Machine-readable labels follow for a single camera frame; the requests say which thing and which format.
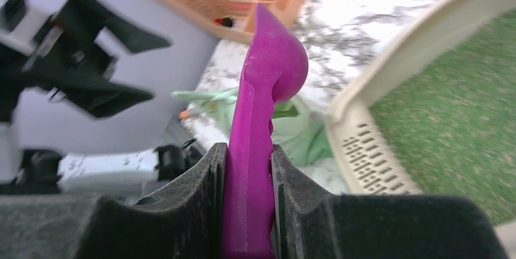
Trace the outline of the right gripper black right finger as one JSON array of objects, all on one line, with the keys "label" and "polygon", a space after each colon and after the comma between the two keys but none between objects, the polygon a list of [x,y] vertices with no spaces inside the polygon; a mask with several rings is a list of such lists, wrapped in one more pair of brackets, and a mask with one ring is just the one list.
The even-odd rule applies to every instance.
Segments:
[{"label": "right gripper black right finger", "polygon": [[271,164],[278,258],[507,258],[485,214],[468,199],[334,195],[279,146]]}]

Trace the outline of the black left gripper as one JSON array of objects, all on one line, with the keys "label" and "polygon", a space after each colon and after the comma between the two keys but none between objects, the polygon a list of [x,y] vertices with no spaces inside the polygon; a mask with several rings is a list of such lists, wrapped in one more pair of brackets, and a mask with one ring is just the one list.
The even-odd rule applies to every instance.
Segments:
[{"label": "black left gripper", "polygon": [[132,54],[170,47],[172,42],[117,15],[99,0],[67,0],[37,33],[38,46],[23,55],[4,47],[1,52],[1,121],[10,123],[26,88],[56,89],[89,115],[108,118],[147,102],[145,90],[110,82],[107,73],[117,58],[96,42],[107,29]]}]

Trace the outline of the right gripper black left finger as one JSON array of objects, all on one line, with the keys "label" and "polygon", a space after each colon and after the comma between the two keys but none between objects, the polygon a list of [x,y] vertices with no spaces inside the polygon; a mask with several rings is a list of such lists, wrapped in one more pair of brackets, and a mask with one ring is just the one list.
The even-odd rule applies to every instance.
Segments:
[{"label": "right gripper black left finger", "polygon": [[227,145],[124,205],[102,195],[1,197],[2,258],[218,258]]}]

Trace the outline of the beige plastic litter box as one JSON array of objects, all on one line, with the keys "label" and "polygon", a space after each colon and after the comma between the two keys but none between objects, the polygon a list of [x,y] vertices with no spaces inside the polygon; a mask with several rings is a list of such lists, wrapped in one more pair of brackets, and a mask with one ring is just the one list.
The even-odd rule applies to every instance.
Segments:
[{"label": "beige plastic litter box", "polygon": [[515,257],[515,0],[440,0],[335,96],[343,258]]}]

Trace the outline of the green litter bag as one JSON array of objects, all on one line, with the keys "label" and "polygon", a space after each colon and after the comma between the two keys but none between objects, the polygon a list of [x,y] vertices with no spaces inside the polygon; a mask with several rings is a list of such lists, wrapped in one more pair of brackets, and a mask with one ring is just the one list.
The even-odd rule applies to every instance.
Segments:
[{"label": "green litter bag", "polygon": [[[174,91],[175,98],[193,103],[224,134],[231,131],[238,87],[225,91]],[[298,96],[275,106],[273,143],[280,145],[295,166],[305,167],[333,156],[324,122]]]}]

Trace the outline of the purple plastic litter scoop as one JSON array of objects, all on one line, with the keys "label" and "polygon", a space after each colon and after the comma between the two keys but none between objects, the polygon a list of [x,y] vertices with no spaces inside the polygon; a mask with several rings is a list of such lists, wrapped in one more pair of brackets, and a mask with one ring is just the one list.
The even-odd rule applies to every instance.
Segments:
[{"label": "purple plastic litter scoop", "polygon": [[232,120],[223,194],[222,258],[273,258],[271,121],[276,104],[295,96],[309,61],[301,42],[264,5],[255,10]]}]

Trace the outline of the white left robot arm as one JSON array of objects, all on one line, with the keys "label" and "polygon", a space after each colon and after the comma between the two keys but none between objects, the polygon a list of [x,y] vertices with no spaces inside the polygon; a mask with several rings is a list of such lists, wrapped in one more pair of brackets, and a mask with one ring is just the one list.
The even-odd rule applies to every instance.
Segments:
[{"label": "white left robot arm", "polygon": [[14,122],[21,93],[39,88],[95,119],[153,98],[111,82],[117,56],[98,42],[107,29],[131,54],[172,42],[117,15],[99,0],[67,0],[55,13],[26,0],[1,0],[1,193],[105,192],[138,195],[178,177],[201,158],[193,139],[124,154],[63,154],[23,149]]}]

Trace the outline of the green litter pellets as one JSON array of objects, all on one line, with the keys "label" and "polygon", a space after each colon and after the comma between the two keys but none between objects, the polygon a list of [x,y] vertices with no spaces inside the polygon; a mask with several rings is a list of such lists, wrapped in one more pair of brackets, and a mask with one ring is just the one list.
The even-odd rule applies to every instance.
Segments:
[{"label": "green litter pellets", "polygon": [[483,25],[370,112],[423,192],[470,198],[495,225],[515,218],[515,12]]}]

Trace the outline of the orange marker pen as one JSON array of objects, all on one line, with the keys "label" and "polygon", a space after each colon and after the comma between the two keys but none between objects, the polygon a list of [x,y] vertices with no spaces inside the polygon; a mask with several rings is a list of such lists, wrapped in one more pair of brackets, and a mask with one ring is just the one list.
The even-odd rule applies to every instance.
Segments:
[{"label": "orange marker pen", "polygon": [[216,112],[216,110],[217,105],[215,103],[208,103],[204,106],[193,105],[181,111],[179,113],[179,119],[184,120],[191,117],[199,116],[200,114],[213,114],[214,112]]}]

